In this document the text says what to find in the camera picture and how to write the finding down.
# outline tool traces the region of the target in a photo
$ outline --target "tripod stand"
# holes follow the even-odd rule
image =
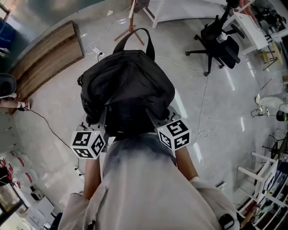
[[[129,33],[132,33],[134,31],[134,26],[133,25],[133,17],[134,17],[134,14],[133,14],[133,10],[134,10],[134,7],[135,7],[135,2],[136,0],[131,0],[131,10],[130,10],[130,14],[129,14],[129,18],[130,18],[130,25],[129,25],[129,29],[124,31],[123,33],[121,33],[117,38],[114,39],[114,41],[117,41],[119,38],[121,38],[124,34],[126,34],[127,32]],[[137,33],[134,33],[135,36],[138,38],[139,42],[144,45],[143,41],[141,40],[141,38],[138,36]]]

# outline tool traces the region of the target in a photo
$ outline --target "glossy floor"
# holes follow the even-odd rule
[[[121,6],[117,10],[120,12],[125,8],[126,6]],[[73,19],[81,29],[84,50],[87,43],[102,35],[91,46],[109,55],[117,44],[114,38],[128,28],[128,12],[95,19],[96,11],[99,9],[92,6],[69,19]],[[255,54],[251,53],[249,56],[241,56],[241,62],[234,69],[219,69],[218,63],[213,60],[209,78],[204,77],[203,72],[193,72],[207,69],[207,55],[192,54],[187,57],[185,51],[203,48],[193,37],[209,21],[189,19],[162,22],[156,29],[152,29],[152,22],[143,11],[135,16],[137,28],[149,29],[155,53],[161,56],[156,57],[156,63],[167,74],[182,98],[193,139],[198,135],[203,94],[208,80],[199,129],[207,131],[209,136],[206,139],[198,136],[197,145],[190,145],[189,151],[200,176],[212,184],[227,182],[225,193],[237,203],[243,198],[236,193],[243,179],[237,166],[253,167],[250,152],[264,154],[261,146],[272,142],[269,134],[275,127],[286,125],[277,122],[275,117],[252,118],[250,113],[256,108],[254,97],[258,93],[269,95],[282,92],[282,75],[287,71],[285,66],[276,63],[269,72],[263,72],[262,61],[255,59]],[[147,43],[147,36],[142,31],[139,35]],[[237,36],[233,37],[240,49],[243,49]],[[145,47],[133,36],[126,49]],[[94,54],[85,55],[84,59],[55,76],[31,97],[32,109],[44,116],[54,132],[67,144],[84,114],[77,78],[96,62]],[[45,121],[36,114],[17,112],[15,120],[22,140],[22,150],[31,158],[33,168],[39,175],[38,186],[57,207],[63,209],[70,193],[83,189],[83,180],[74,171],[74,166],[77,165],[76,156],[51,133]],[[198,162],[196,151],[201,152],[202,164]],[[80,161],[82,172],[84,165],[85,162]]]

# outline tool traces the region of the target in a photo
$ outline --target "backpack strap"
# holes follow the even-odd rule
[[[116,53],[116,52],[121,52],[124,50],[124,47],[126,45],[126,42],[127,40],[130,38],[130,36],[132,34],[134,34],[136,31],[138,30],[144,30],[146,32],[146,34],[148,35],[148,45],[147,45],[147,49],[146,49],[146,54],[148,57],[150,57],[153,61],[155,60],[155,51],[154,51],[154,47],[153,47],[153,44],[152,44],[152,41],[151,41],[151,38],[150,38],[150,34],[148,32],[147,29],[145,28],[139,28],[137,30],[134,30],[132,33],[129,33],[128,35],[126,35],[118,44],[117,46],[115,47],[113,53]]]

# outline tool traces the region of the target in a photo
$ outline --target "white marker cube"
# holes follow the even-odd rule
[[[105,144],[100,131],[74,131],[70,148],[78,158],[97,159]]]
[[[177,150],[191,142],[191,130],[185,119],[173,121],[157,128],[160,141],[172,150]]]

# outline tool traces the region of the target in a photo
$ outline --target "wooden tripod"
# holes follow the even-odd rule
[[[136,0],[131,0],[131,10],[133,11],[134,10],[134,7],[133,7],[133,2],[136,1]],[[132,14],[132,17],[130,18],[130,25],[129,25],[129,29],[124,31],[123,33],[121,33],[117,38],[114,39],[114,41],[117,41],[119,38],[121,38],[124,34],[126,34],[127,32],[129,33],[132,33],[134,31],[134,26],[133,25],[133,17],[134,17],[134,14]],[[144,45],[143,41],[141,40],[141,38],[138,36],[138,34],[135,32],[134,33],[135,36],[138,38],[139,42]]]

